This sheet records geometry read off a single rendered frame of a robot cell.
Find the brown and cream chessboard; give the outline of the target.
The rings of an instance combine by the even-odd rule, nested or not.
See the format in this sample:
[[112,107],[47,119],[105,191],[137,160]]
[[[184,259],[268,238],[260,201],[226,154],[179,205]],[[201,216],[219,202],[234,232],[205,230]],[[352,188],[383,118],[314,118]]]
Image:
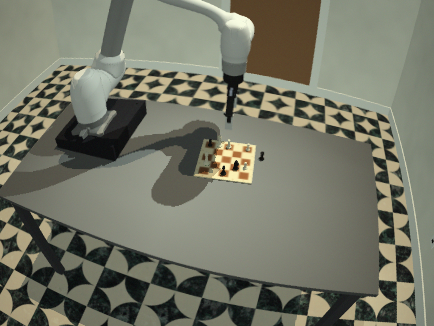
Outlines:
[[[247,144],[230,142],[231,149],[227,149],[228,142],[221,141],[222,147],[217,147],[217,140],[212,140],[212,147],[209,147],[209,139],[204,139],[194,177],[215,179],[222,181],[252,183],[256,145],[250,145],[250,151],[246,151]],[[208,152],[210,164],[205,166],[205,152]],[[238,161],[239,169],[234,170],[234,162]],[[243,169],[244,162],[247,162],[247,170]],[[226,175],[221,175],[222,166],[225,166]]]

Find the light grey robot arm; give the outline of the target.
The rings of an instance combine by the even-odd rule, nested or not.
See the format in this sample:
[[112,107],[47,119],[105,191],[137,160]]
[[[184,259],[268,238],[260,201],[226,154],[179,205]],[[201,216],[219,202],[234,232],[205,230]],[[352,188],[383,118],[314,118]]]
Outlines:
[[[78,122],[71,131],[72,135],[80,133],[84,135],[84,139],[88,135],[102,137],[117,115],[115,110],[107,111],[106,102],[109,93],[126,71],[125,54],[121,49],[133,1],[111,0],[102,47],[95,54],[91,68],[80,70],[72,78],[70,96]],[[247,57],[254,37],[254,25],[250,19],[225,12],[202,0],[158,1],[203,14],[215,21],[218,30],[222,31],[222,72],[230,76],[245,74]],[[79,139],[84,140],[83,137]]]

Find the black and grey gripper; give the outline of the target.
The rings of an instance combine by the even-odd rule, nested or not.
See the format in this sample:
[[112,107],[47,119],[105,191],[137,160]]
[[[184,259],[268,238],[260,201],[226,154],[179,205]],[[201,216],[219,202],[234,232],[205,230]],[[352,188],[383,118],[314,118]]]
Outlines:
[[[225,129],[232,130],[233,125],[233,104],[234,108],[237,106],[237,94],[239,94],[237,84],[241,84],[244,79],[244,74],[240,76],[230,76],[223,73],[223,81],[229,86],[227,86],[227,103],[226,103],[226,113],[225,115]],[[235,94],[235,95],[234,95]],[[231,118],[232,117],[232,118]]]

